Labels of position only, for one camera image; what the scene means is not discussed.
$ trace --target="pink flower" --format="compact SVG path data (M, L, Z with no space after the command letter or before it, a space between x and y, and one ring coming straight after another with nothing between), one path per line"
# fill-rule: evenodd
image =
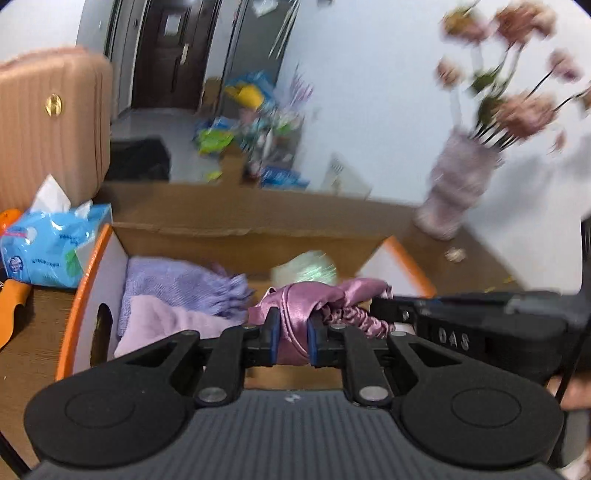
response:
M443 87L447 89L454 88L464 77L460 67L445 57L439 61L435 72Z
M443 31L448 37L456 37L467 43L479 44L491 36L488 26L471 10L458 8L442 20Z
M556 33L556 13L542 6L534 17L534 28L544 37L552 37Z
M528 138L543 130L556 118L555 101L551 95L514 95L503 102L496 121L517 138Z
M554 50L550 54L548 64L552 75L567 82L578 82L583 76L574 58L566 50Z
M561 130L558 135L556 135L556 139L554 140L554 146L550 153L553 152L560 152L566 145L566 130Z
M554 34L556 15L544 5L525 1L496 13L497 33L509 44L525 45L536 31L544 38Z

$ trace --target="orange object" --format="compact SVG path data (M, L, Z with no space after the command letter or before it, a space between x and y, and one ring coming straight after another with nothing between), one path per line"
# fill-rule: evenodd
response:
M0 236L2 236L4 234L4 230L16 222L21 217L21 215L22 212L16 208L4 210L2 213L0 213Z
M0 348L8 343L14 331L14 310L27 302L31 286L16 280L6 280L0 291Z
M92 290L95 282L96 274L99 271L100 261L103 259L103 254L109 244L109 238L113 234L113 227L105 225L100 232L99 238L95 243L95 250L92 252L90 262L86 268L86 272L80 280L74 303L70 311L70 316L66 323L66 331L64 332L64 339L61 344L60 357L57 361L56 382L69 377L74 368L74 355L76 353L76 345L78 336L80 335L80 327L86 304L88 303L88 296Z
M404 249L404 247L398 243L398 240L396 240L393 236L390 236L385 240L384 244L390 250L390 253L398 258L399 262L404 265L404 267L406 267L410 273L411 281L413 282L415 288L421 292L421 295L427 298L434 297L437 293L435 287L419 268L413 258Z

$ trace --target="tiled floor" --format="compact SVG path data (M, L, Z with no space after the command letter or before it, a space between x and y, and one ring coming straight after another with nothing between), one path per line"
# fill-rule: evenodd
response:
M197 120L183 110L131 110L113 123L111 135L114 140L160 137L170 154L170 181L198 183L219 166L216 160L200 157L192 143Z

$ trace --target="door handle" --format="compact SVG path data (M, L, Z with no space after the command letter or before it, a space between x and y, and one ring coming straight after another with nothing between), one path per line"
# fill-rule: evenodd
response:
M181 67L187 61L187 53L189 53L189 44L185 43L185 46L183 47L183 54L181 55L181 62L180 62Z

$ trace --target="lavender towel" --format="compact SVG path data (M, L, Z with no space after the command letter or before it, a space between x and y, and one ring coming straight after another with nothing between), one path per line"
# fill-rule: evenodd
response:
M242 323L251 294L246 275L230 278L189 262L132 257L127 265L117 333L123 337L131 314L131 299L137 295L152 295L171 307Z
M137 295L130 301L129 324L115 349L115 356L126 355L183 330L197 330L201 338L216 338L229 327L240 325L228 320L182 307L170 307L152 295Z

